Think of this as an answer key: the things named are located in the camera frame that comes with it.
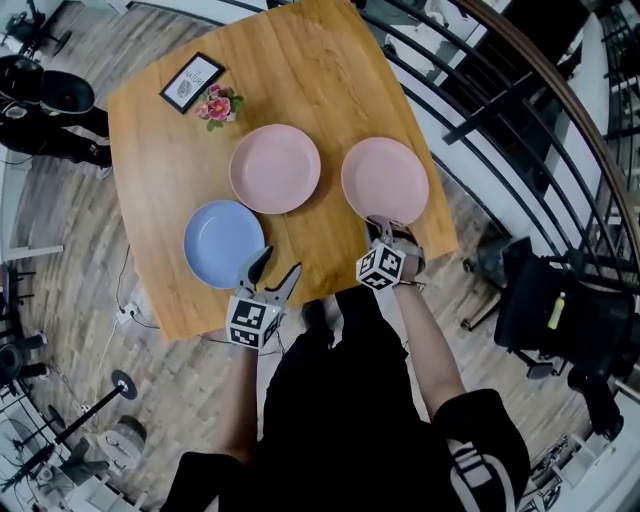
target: wooden table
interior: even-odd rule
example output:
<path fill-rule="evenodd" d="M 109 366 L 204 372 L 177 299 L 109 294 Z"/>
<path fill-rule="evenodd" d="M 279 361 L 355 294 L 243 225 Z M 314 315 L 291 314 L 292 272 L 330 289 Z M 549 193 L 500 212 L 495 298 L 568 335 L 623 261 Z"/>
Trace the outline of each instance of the wooden table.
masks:
<path fill-rule="evenodd" d="M 234 123 L 207 132 L 193 108 L 180 115 L 158 93 L 196 53 L 227 68 L 219 83 L 245 97 Z M 457 249 L 442 185 L 409 104 L 376 41 L 344 0 L 305 0 L 216 29 L 161 58 L 109 98 L 118 197 L 136 269 L 170 340 L 220 328 L 230 291 L 191 274 L 183 254 L 193 211 L 235 199 L 228 178 L 240 139 L 283 123 L 304 131 L 322 160 L 311 198 L 285 215 L 258 215 L 275 246 L 261 285 L 274 286 L 296 262 L 302 277 L 290 305 L 355 285 L 364 223 L 342 193 L 344 156 L 357 142 L 390 137 L 426 169 L 430 198 L 412 229 L 428 258 Z"/>

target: power outlet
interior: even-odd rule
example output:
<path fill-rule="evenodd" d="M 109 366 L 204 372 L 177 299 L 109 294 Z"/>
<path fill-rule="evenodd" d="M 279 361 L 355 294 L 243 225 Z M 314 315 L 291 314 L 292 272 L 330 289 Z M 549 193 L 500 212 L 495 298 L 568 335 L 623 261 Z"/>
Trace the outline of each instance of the power outlet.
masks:
<path fill-rule="evenodd" d="M 124 309 L 124 313 L 118 310 L 118 313 L 116 315 L 116 317 L 118 318 L 118 322 L 120 322 L 120 325 L 126 324 L 129 320 L 131 320 L 132 317 L 140 312 L 138 306 L 136 306 L 133 302 L 129 302 L 129 304 L 127 304 L 122 309 Z"/>

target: office chair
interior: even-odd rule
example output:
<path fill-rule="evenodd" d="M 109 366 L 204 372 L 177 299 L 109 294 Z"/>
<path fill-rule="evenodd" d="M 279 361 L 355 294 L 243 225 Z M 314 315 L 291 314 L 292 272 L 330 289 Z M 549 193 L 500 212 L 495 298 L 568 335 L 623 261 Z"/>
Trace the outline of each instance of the office chair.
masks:
<path fill-rule="evenodd" d="M 561 293 L 564 308 L 553 329 L 549 320 Z M 627 377 L 640 355 L 633 295 L 586 286 L 575 274 L 528 254 L 510 262 L 494 340 L 527 364 L 532 379 L 560 375 L 571 363 L 567 384 L 584 396 L 594 432 L 618 435 L 623 419 L 607 381 Z M 539 351 L 543 360 L 525 350 Z M 559 371 L 548 361 L 553 357 L 563 360 Z"/>
<path fill-rule="evenodd" d="M 22 55 L 0 57 L 0 112 L 5 117 L 19 119 L 29 110 L 78 115 L 94 103 L 93 88 L 79 76 L 44 70 Z"/>

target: marker cube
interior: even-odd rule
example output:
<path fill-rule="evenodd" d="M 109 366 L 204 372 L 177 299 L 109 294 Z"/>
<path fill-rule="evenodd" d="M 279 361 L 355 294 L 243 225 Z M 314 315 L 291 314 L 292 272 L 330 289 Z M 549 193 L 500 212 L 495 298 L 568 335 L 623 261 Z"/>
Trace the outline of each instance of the marker cube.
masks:
<path fill-rule="evenodd" d="M 251 299 L 229 297 L 227 340 L 236 345 L 259 350 L 276 332 L 282 317 L 280 307 Z"/>
<path fill-rule="evenodd" d="M 398 284 L 405 254 L 379 243 L 356 262 L 356 280 L 379 291 Z"/>

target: blue plate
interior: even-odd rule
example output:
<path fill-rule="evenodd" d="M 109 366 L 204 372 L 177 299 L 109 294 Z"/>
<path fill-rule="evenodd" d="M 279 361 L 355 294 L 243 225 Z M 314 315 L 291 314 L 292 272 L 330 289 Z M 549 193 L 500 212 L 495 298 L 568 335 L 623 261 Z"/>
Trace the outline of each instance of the blue plate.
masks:
<path fill-rule="evenodd" d="M 213 288 L 235 288 L 242 264 L 263 247 L 258 219 L 235 201 L 201 206 L 184 233 L 184 255 L 191 272 Z"/>

